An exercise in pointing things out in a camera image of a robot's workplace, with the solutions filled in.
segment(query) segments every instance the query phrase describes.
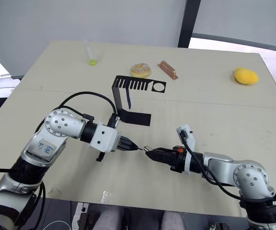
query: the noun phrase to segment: white sticker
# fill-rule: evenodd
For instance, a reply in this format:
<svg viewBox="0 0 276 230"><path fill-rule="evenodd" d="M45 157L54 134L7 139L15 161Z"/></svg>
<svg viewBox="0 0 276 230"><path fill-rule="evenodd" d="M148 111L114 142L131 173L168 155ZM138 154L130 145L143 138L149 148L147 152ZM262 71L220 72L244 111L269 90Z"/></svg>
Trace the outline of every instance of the white sticker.
<svg viewBox="0 0 276 230"><path fill-rule="evenodd" d="M52 143L41 139L37 146L34 147L33 152L41 155L41 156L51 156L56 149L56 146Z"/></svg>

